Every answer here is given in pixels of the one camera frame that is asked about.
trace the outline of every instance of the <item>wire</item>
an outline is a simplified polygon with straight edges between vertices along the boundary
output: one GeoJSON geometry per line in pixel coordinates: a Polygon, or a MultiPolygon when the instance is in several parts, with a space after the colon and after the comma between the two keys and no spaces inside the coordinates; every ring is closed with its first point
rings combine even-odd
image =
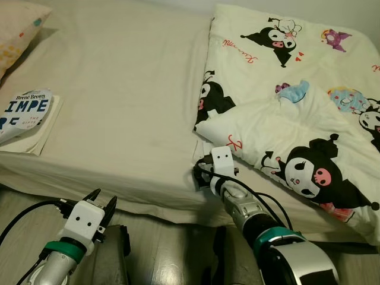
{"type": "MultiPolygon", "coordinates": [[[[198,169],[206,174],[209,174],[209,175],[212,175],[212,176],[216,176],[216,177],[219,177],[219,178],[223,178],[224,180],[230,180],[232,182],[235,182],[237,184],[239,184],[240,186],[244,187],[247,191],[249,191],[257,200],[259,200],[261,202],[261,204],[269,211],[269,213],[273,216],[273,218],[283,227],[286,227],[285,224],[280,220],[280,218],[278,217],[278,215],[272,210],[272,208],[254,191],[252,190],[248,185],[244,184],[243,182],[233,178],[233,177],[230,177],[230,176],[225,176],[225,175],[221,175],[221,174],[218,174],[218,173],[214,173],[214,172],[211,172],[211,171],[208,171],[208,170],[205,170],[203,169],[201,166],[199,166],[200,163],[204,162],[204,159],[199,159],[197,161],[197,163],[195,164],[194,168],[195,169],[198,169]]],[[[281,206],[280,209],[283,211],[284,215],[285,215],[285,218],[286,220],[290,221],[288,215],[286,214],[285,212],[285,209],[281,206]]]]}
{"type": "Polygon", "coordinates": [[[13,228],[13,226],[22,218],[24,217],[27,213],[33,211],[36,208],[45,206],[45,205],[58,205],[59,200],[49,200],[49,201],[42,201],[39,202],[35,205],[30,206],[29,208],[26,208],[24,211],[22,211],[20,214],[18,214],[10,223],[9,225],[5,228],[5,230],[1,233],[0,235],[0,246],[2,242],[4,241],[5,237],[7,234],[10,232],[10,230],[13,228]]]}
{"type": "Polygon", "coordinates": [[[289,216],[287,215],[285,209],[283,208],[283,206],[281,206],[280,202],[278,202],[275,198],[273,198],[271,195],[268,195],[266,193],[260,193],[260,192],[256,192],[257,195],[260,195],[260,196],[265,196],[265,197],[268,197],[269,199],[271,199],[273,202],[275,202],[277,204],[277,206],[280,208],[280,210],[283,212],[284,216],[285,216],[285,219],[286,219],[286,222],[287,222],[287,225],[289,227],[290,230],[293,230],[293,226],[292,226],[292,223],[289,219],[289,216]]]}
{"type": "Polygon", "coordinates": [[[22,278],[17,282],[16,285],[21,285],[22,282],[37,268],[37,266],[41,263],[42,258],[39,258],[35,264],[22,276],[22,278]]]}

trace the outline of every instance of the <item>pillowcase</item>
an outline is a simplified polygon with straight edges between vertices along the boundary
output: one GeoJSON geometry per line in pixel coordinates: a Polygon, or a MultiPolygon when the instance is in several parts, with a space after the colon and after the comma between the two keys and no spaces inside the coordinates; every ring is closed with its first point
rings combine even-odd
{"type": "Polygon", "coordinates": [[[42,28],[51,11],[24,1],[0,2],[0,79],[42,28]]]}

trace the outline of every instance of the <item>bed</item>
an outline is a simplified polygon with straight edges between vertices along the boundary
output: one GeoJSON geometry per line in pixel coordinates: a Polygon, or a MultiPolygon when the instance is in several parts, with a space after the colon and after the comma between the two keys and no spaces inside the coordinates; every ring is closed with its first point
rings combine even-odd
{"type": "MultiPolygon", "coordinates": [[[[76,200],[102,188],[101,199],[117,195],[121,210],[174,223],[231,223],[191,174],[203,144],[192,130],[210,15],[141,1],[35,2],[53,13],[3,80],[0,106],[35,88],[50,88],[64,104],[41,156],[0,153],[0,183],[76,200]]],[[[363,241],[253,167],[237,166],[239,179],[276,197],[308,238],[363,241]]]]}

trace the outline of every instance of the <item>black cartoon bunny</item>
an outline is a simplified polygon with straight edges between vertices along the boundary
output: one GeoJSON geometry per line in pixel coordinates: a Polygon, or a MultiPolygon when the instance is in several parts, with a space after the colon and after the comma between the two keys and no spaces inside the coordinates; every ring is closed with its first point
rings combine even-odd
{"type": "Polygon", "coordinates": [[[364,112],[360,113],[359,123],[363,129],[373,136],[371,143],[380,151],[380,101],[374,99],[368,99],[368,101],[371,104],[364,112]]]}
{"type": "Polygon", "coordinates": [[[208,117],[212,117],[216,113],[222,114],[235,107],[231,97],[224,96],[222,87],[218,83],[211,81],[214,75],[215,71],[205,73],[195,124],[207,120],[208,117]]]}
{"type": "Polygon", "coordinates": [[[295,37],[298,31],[301,31],[301,26],[296,25],[293,20],[279,20],[269,18],[268,22],[277,20],[275,27],[263,28],[259,33],[250,34],[248,36],[241,35],[242,38],[247,38],[254,41],[258,45],[266,46],[273,49],[282,67],[286,67],[286,62],[292,57],[290,52],[296,48],[295,37]]]}
{"type": "MultiPolygon", "coordinates": [[[[276,158],[280,168],[271,167],[271,173],[299,195],[318,204],[332,203],[340,209],[370,206],[378,210],[379,203],[371,203],[348,179],[343,180],[338,166],[331,160],[338,155],[334,144],[337,139],[338,135],[332,134],[328,141],[317,138],[310,141],[310,147],[295,147],[286,163],[276,158]]],[[[272,155],[273,152],[268,151],[263,157],[261,170],[268,167],[264,162],[272,155]]]]}

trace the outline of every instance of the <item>green ring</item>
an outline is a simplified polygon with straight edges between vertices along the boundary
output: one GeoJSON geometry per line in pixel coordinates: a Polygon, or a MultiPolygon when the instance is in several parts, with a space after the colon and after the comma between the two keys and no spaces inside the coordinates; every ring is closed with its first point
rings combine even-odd
{"type": "Polygon", "coordinates": [[[291,236],[291,235],[297,235],[302,240],[306,240],[300,233],[289,230],[286,227],[272,227],[271,229],[268,229],[266,232],[259,235],[258,238],[254,242],[255,257],[258,258],[261,247],[272,238],[276,238],[279,236],[281,237],[291,236]]]}
{"type": "Polygon", "coordinates": [[[65,254],[75,260],[77,264],[81,262],[85,254],[79,247],[67,242],[48,242],[45,248],[65,254]]]}

